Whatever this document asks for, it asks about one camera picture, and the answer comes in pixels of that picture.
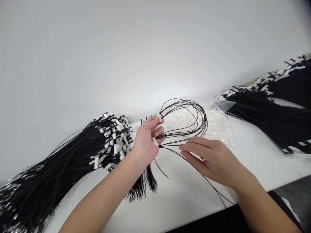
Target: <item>left hand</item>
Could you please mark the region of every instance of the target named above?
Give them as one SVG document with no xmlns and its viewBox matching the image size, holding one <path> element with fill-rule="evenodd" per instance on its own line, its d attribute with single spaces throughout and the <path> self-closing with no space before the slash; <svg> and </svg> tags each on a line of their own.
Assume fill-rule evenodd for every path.
<svg viewBox="0 0 311 233">
<path fill-rule="evenodd" d="M 138 129 L 135 137 L 135 144 L 132 150 L 135 154 L 138 154 L 146 162 L 151 163 L 159 152 L 159 149 L 153 143 L 152 138 L 157 137 L 164 133 L 164 128 L 162 126 L 158 127 L 164 122 L 164 119 L 159 122 L 159 117 L 157 115 L 147 119 Z M 159 145 L 165 140 L 157 139 Z"/>
</svg>

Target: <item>right hand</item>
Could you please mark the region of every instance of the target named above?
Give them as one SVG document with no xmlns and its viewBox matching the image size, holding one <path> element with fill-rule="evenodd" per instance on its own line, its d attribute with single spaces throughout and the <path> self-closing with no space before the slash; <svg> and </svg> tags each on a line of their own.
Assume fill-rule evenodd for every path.
<svg viewBox="0 0 311 233">
<path fill-rule="evenodd" d="M 255 176 L 244 167 L 221 141 L 193 137 L 179 147 L 181 154 L 205 177 L 243 191 Z M 190 152 L 203 159 L 201 161 Z"/>
</svg>

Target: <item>forearm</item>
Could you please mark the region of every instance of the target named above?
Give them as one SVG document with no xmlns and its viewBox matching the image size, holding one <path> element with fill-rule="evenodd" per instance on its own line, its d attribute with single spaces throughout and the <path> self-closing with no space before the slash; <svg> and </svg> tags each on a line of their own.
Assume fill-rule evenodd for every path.
<svg viewBox="0 0 311 233">
<path fill-rule="evenodd" d="M 301 232 L 255 177 L 248 187 L 236 192 L 240 208 L 252 231 L 259 233 Z"/>
<path fill-rule="evenodd" d="M 101 232 L 147 165 L 148 162 L 131 151 L 82 199 L 59 232 Z"/>
</svg>

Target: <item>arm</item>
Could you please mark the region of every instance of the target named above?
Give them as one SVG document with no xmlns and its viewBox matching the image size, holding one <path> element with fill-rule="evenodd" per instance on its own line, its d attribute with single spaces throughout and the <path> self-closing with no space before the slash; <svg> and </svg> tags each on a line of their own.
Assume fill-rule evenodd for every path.
<svg viewBox="0 0 311 233">
<path fill-rule="evenodd" d="M 301 232 L 263 189 L 256 177 L 220 141 L 193 137 L 179 147 L 181 154 L 204 176 L 232 188 L 254 232 Z"/>
<path fill-rule="evenodd" d="M 60 233 L 65 232 L 101 232 L 127 195 L 128 191 L 156 157 L 159 149 L 152 142 L 152 137 L 164 132 L 158 116 L 149 118 L 137 131 L 135 145 L 118 166 L 82 201 L 69 215 Z"/>
</svg>

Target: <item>dark floor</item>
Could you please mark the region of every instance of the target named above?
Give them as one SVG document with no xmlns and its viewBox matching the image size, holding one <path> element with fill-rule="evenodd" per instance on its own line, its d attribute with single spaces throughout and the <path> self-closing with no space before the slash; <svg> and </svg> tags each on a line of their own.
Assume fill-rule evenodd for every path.
<svg viewBox="0 0 311 233">
<path fill-rule="evenodd" d="M 280 197 L 286 198 L 298 215 L 304 232 L 311 232 L 311 176 L 294 181 L 274 190 Z"/>
</svg>

